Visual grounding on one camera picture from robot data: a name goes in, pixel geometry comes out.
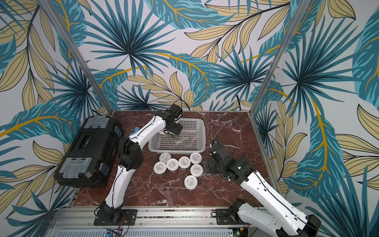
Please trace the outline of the yogurt cup white lid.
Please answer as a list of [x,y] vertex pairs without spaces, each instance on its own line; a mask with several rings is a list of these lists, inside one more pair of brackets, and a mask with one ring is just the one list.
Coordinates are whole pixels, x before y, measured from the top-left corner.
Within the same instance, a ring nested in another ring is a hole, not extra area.
[[167,131],[167,130],[160,130],[159,131],[159,134],[161,134],[162,136],[164,136],[164,135],[168,135],[169,134],[169,132]]

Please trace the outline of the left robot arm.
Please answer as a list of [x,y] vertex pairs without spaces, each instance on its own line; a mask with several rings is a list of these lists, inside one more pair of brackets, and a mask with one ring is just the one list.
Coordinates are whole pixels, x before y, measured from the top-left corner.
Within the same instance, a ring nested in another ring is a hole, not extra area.
[[105,198],[102,209],[106,207],[118,209],[123,205],[124,195],[132,175],[142,165],[144,157],[142,150],[145,145],[159,132],[179,135],[183,126],[179,119],[183,109],[173,104],[166,110],[159,110],[152,119],[139,131],[119,141],[118,167],[111,190]]

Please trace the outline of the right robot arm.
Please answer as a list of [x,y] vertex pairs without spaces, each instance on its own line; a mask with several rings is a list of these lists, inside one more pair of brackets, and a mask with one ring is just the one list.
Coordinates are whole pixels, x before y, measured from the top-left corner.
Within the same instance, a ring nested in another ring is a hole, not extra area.
[[272,237],[315,237],[321,221],[307,215],[279,194],[245,159],[233,160],[227,165],[215,158],[203,161],[204,172],[235,182],[254,196],[266,209],[261,211],[238,198],[229,208],[217,209],[219,225],[250,224]]

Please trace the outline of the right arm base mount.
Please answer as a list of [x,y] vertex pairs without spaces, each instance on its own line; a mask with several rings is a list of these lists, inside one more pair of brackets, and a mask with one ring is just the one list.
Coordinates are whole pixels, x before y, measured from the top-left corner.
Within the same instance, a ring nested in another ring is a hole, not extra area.
[[244,225],[245,223],[228,208],[219,208],[211,212],[211,217],[216,218],[217,225]]

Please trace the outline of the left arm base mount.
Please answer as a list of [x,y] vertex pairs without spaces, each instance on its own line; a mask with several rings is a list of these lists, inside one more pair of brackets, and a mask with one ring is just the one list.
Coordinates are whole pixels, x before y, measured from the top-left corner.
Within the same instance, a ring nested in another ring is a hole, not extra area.
[[134,226],[136,216],[137,209],[113,208],[103,202],[95,214],[94,226]]

